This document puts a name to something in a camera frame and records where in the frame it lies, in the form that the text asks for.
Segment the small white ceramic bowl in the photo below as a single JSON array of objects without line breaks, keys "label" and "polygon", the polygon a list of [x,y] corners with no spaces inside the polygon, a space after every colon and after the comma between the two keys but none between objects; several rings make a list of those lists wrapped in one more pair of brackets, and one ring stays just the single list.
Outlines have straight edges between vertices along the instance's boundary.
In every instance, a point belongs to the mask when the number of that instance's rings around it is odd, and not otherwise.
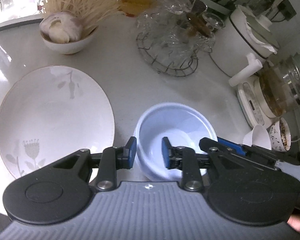
[{"label": "small white ceramic bowl", "polygon": [[243,145],[247,146],[259,146],[268,150],[271,150],[271,141],[267,130],[261,126],[256,125],[250,132],[248,132],[243,138]]}]

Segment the blue plastic bowl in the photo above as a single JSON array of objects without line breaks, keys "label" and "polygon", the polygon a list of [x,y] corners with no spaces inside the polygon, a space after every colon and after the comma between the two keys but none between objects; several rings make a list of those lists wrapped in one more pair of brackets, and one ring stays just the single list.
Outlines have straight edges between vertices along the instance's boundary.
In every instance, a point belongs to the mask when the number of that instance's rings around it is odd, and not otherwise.
[{"label": "blue plastic bowl", "polygon": [[181,181],[181,170],[168,170],[162,157],[161,142],[168,137],[172,146],[185,146],[204,154],[199,147],[202,138],[217,140],[207,118],[181,103],[159,103],[139,118],[134,137],[137,139],[137,163],[151,181]]}]

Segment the white leaf-print plate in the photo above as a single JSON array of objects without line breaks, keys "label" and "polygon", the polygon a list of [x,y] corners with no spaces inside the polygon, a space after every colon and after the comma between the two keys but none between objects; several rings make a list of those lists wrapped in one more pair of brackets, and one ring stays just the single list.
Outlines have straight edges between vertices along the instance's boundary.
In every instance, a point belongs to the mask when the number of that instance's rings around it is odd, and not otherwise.
[{"label": "white leaf-print plate", "polygon": [[67,66],[30,72],[8,91],[0,106],[0,155],[20,178],[70,153],[100,153],[113,145],[111,104],[89,75]]}]

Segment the patterned bowl with tea leaves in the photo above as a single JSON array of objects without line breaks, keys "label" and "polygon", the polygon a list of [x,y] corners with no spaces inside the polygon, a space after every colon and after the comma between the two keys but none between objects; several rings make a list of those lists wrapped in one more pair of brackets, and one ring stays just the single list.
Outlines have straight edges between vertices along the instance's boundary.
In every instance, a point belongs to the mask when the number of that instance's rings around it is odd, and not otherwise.
[{"label": "patterned bowl with tea leaves", "polygon": [[284,118],[279,118],[269,130],[271,148],[279,152],[290,150],[292,140],[289,126]]}]

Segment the white kettle base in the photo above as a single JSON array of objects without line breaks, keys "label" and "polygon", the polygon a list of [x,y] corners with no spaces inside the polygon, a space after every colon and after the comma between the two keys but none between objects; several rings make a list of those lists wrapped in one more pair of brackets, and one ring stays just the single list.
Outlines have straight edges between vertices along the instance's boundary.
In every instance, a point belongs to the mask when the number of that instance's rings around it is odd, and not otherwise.
[{"label": "white kettle base", "polygon": [[263,96],[259,77],[252,75],[237,86],[237,97],[250,127],[261,125],[268,129],[279,120]]}]

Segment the glass health kettle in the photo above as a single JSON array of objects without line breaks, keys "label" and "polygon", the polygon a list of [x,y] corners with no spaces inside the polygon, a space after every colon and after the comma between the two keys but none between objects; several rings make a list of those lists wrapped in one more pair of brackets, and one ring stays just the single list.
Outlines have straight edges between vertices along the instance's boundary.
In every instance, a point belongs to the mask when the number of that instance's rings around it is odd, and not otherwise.
[{"label": "glass health kettle", "polygon": [[300,107],[300,54],[295,53],[259,76],[269,113],[275,117]]}]

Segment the white electric cooker pot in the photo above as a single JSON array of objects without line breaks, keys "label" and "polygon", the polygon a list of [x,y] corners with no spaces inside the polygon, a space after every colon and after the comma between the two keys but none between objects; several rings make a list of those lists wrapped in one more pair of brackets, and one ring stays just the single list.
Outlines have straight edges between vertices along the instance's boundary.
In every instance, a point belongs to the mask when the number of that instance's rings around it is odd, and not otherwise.
[{"label": "white electric cooker pot", "polygon": [[256,17],[248,8],[237,5],[226,19],[225,27],[216,32],[211,59],[229,77],[249,65],[262,68],[268,57],[280,49],[270,25],[265,16]]}]

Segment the white bowl with vegetables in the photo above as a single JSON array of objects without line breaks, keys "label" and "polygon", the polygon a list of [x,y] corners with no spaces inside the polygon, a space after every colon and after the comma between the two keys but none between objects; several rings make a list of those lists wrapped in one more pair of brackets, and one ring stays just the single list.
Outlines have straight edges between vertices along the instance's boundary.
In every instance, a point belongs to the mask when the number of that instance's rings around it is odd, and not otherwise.
[{"label": "white bowl with vegetables", "polygon": [[86,48],[94,39],[98,27],[93,29],[90,34],[82,40],[76,42],[69,42],[65,44],[54,43],[50,40],[50,38],[44,33],[40,32],[40,35],[44,41],[44,44],[52,51],[55,51],[62,55],[72,55],[82,51]]}]

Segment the wall hook rack with utensils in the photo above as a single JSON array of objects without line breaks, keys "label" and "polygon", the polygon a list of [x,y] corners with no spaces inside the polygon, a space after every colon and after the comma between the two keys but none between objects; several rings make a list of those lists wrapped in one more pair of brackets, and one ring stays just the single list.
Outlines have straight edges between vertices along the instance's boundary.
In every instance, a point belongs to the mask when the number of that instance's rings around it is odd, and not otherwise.
[{"label": "wall hook rack with utensils", "polygon": [[274,22],[289,21],[296,15],[289,0],[250,0],[248,8],[255,16],[263,15]]}]

